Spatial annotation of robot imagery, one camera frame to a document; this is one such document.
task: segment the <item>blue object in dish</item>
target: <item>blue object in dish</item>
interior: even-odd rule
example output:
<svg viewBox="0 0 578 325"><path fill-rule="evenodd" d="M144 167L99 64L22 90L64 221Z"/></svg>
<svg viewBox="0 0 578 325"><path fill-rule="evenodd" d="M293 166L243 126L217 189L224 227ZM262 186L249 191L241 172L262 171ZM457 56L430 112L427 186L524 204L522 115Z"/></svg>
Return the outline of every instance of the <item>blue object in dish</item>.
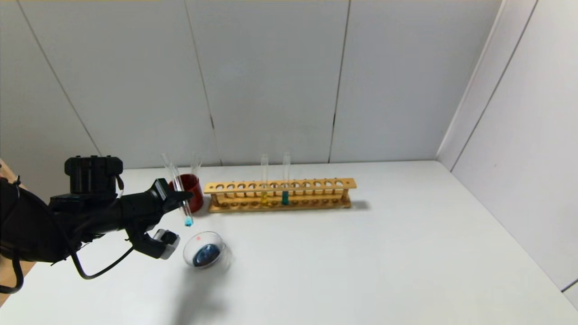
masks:
<svg viewBox="0 0 578 325"><path fill-rule="evenodd" d="M207 244L195 254L192 263L196 267L204 267L216 261L221 254L221 250L215 244Z"/></svg>

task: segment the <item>robotic arm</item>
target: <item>robotic arm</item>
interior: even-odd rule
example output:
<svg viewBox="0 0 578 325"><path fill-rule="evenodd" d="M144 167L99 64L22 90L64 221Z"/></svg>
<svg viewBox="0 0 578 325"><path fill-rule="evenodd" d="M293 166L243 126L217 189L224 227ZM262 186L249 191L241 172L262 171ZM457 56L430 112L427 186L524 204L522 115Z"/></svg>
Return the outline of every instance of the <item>robotic arm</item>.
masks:
<svg viewBox="0 0 578 325"><path fill-rule="evenodd" d="M50 198L47 206L31 192L0 178L0 254L12 259L16 287L0 286L1 293L15 293L23 285L19 261L56 263L71 257L84 279L94 279L113 268L133 250L154 258L167 259L179 244L179 236L158 230L147 231L162 216L192 197L189 192L169 189L165 179L154 181L150 189L117 198L122 190L123 162L117 157L74 157L66 161L70 193ZM117 261L94 275L86 275L76 252L111 231L125 230L132 247Z"/></svg>

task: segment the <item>yellow liquid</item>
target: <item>yellow liquid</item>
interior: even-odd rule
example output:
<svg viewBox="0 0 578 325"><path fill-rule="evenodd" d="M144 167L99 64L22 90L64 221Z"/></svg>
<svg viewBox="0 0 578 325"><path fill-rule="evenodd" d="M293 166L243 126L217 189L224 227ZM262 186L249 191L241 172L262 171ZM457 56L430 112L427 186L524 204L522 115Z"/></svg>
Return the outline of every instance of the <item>yellow liquid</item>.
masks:
<svg viewBox="0 0 578 325"><path fill-rule="evenodd" d="M261 192L261 205L267 205L267 192Z"/></svg>

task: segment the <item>wooden test tube rack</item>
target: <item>wooden test tube rack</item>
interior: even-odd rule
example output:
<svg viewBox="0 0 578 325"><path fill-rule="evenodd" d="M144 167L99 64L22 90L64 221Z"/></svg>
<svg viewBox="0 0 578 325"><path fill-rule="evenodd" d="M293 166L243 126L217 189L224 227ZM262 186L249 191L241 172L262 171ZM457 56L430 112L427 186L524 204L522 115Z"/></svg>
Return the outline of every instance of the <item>wooden test tube rack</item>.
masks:
<svg viewBox="0 0 578 325"><path fill-rule="evenodd" d="M293 179L288 187L282 180L268 182L216 182L205 185L211 195L209 212L258 212L270 210L306 210L351 208L349 190L356 189L353 178ZM283 191L289 192L289 204L281 204ZM267 204L261 193L267 192Z"/></svg>

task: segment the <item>test tube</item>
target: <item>test tube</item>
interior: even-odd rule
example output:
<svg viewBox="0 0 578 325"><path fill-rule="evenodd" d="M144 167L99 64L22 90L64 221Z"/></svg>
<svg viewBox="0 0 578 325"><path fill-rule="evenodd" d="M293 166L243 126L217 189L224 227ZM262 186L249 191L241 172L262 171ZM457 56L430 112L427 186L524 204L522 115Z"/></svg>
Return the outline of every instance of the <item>test tube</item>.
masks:
<svg viewBox="0 0 578 325"><path fill-rule="evenodd" d="M201 168L201 164L203 163L203 157L198 152L193 152L191 155L191 174L195 175L195 177L199 177L199 169Z"/></svg>
<svg viewBox="0 0 578 325"><path fill-rule="evenodd" d="M267 205L267 169L269 168L269 157L266 154L261 155L261 205Z"/></svg>
<svg viewBox="0 0 578 325"><path fill-rule="evenodd" d="M291 156L288 152L283 154L283 187L289 187L289 166L291 165ZM289 191L283 191L281 204L289 205Z"/></svg>
<svg viewBox="0 0 578 325"><path fill-rule="evenodd" d="M169 177L173 181L173 188L175 191L184 191L183 182L181 181L179 170L173 165L173 162L168 154L162 153L162 162L165 164L166 170L169 172ZM184 225L187 227L192 226L192 212L191 207L189 206L188 200L183 201L180 210L184 214Z"/></svg>

